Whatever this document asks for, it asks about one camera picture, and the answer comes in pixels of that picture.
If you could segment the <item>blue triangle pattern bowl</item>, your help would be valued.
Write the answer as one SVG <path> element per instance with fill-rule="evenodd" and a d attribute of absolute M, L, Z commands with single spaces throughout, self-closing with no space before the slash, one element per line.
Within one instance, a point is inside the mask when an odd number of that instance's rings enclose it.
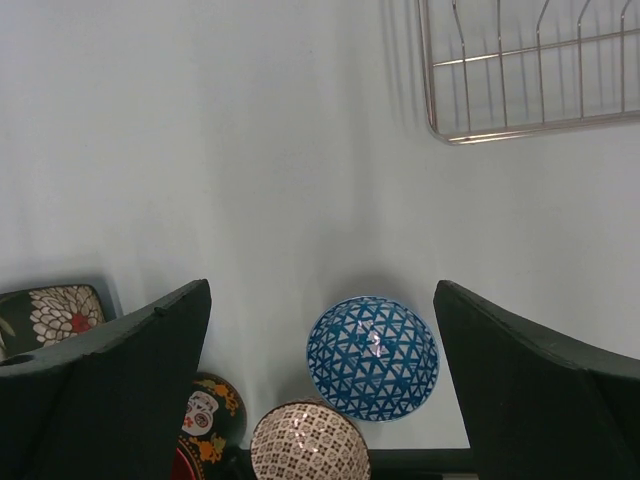
<path fill-rule="evenodd" d="M 419 409 L 440 370 L 430 327 L 410 308 L 381 296 L 349 298 L 323 312 L 309 333 L 306 361 L 326 403 L 371 423 Z"/>

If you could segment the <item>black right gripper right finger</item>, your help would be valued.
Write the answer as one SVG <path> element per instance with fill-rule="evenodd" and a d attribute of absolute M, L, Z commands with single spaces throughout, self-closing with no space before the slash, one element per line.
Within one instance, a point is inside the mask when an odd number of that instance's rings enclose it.
<path fill-rule="evenodd" d="M 638 478 L 638 360 L 449 280 L 433 305 L 479 478 Z"/>

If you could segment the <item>metal wire dish rack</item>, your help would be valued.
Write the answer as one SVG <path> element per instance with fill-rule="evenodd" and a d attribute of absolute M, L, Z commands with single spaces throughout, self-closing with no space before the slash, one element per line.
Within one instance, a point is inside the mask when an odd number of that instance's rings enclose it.
<path fill-rule="evenodd" d="M 639 121 L 639 4 L 419 1 L 427 122 L 473 145 Z"/>

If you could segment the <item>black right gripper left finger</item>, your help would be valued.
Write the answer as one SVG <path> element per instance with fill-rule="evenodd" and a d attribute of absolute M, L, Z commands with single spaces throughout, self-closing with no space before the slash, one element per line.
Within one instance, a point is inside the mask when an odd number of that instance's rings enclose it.
<path fill-rule="evenodd" d="M 210 318 L 206 280 L 1 359 L 5 479 L 166 479 Z"/>

